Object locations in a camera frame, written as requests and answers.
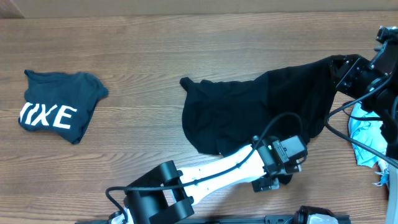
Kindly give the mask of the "plain black t-shirt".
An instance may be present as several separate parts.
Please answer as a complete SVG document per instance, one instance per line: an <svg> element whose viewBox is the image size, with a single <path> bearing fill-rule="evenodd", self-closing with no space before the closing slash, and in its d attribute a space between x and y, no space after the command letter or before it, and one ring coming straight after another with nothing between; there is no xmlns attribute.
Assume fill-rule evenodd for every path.
<svg viewBox="0 0 398 224"><path fill-rule="evenodd" d="M245 82L180 79L187 92L182 112L186 138L199 153L229 156L260 136L277 115L287 113L268 135L301 135L309 143L323 130L336 95L331 66L339 56L268 71Z"/></svg>

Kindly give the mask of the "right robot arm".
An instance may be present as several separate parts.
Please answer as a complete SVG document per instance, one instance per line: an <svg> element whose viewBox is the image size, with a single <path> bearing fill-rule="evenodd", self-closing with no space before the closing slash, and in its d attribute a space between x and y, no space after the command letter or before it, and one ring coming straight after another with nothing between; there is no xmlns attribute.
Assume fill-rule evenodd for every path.
<svg viewBox="0 0 398 224"><path fill-rule="evenodd" d="M397 223L397 27L381 26L376 41L379 46L372 60L360 55L343 55L330 62L330 72L336 90L354 100L332 112L324 124L333 134L357 145L386 161L390 172L389 201L386 223ZM329 125L334 114L362 102L365 110L373 111L382 121L381 134L387 142L386 153L344 135Z"/></svg>

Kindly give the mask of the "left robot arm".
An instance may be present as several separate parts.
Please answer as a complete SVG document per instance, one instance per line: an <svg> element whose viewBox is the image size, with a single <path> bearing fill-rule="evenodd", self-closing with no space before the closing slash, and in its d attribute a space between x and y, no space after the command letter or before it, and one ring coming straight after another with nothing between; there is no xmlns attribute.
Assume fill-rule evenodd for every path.
<svg viewBox="0 0 398 224"><path fill-rule="evenodd" d="M278 189L301 171L308 155L300 136L253 141L234 154L209 164L176 168L164 162L126 187L124 204L109 223L177 223L194 214L193 206L209 194L241 183L255 192Z"/></svg>

